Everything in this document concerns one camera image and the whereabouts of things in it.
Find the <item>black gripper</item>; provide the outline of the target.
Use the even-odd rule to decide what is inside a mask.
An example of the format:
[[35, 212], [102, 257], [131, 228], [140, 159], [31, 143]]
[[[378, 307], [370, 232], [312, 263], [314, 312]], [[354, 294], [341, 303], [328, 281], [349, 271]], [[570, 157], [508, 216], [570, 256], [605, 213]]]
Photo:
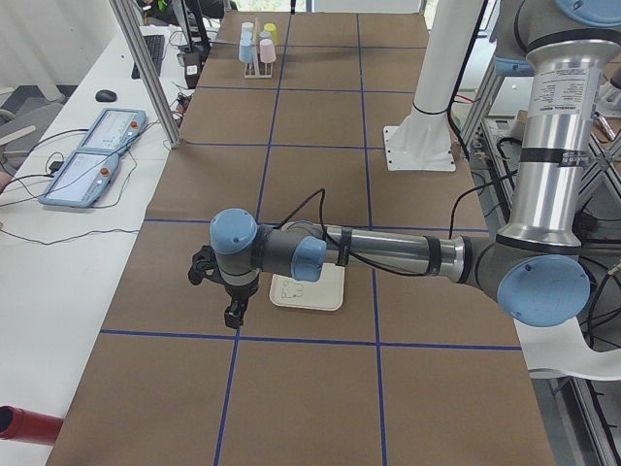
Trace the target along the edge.
[[240, 276], [220, 272], [223, 286], [232, 298], [229, 306], [224, 311], [224, 323], [228, 328], [241, 328], [244, 325], [245, 303], [258, 290], [260, 274], [250, 271]]

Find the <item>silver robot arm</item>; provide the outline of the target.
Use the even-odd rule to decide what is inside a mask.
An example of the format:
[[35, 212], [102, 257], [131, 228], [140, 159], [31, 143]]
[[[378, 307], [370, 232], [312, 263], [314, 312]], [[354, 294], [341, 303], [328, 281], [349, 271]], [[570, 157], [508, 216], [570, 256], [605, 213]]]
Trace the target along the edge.
[[510, 317], [552, 327], [591, 315], [606, 288], [580, 261], [575, 231], [605, 65], [620, 50], [616, 1], [506, 1], [497, 65], [533, 77], [506, 221], [486, 238], [446, 239], [351, 229], [286, 216], [270, 226], [249, 212], [218, 213], [206, 278], [230, 296], [228, 327], [244, 323], [262, 273], [314, 283], [326, 264], [361, 263], [402, 277], [441, 276], [482, 291]]

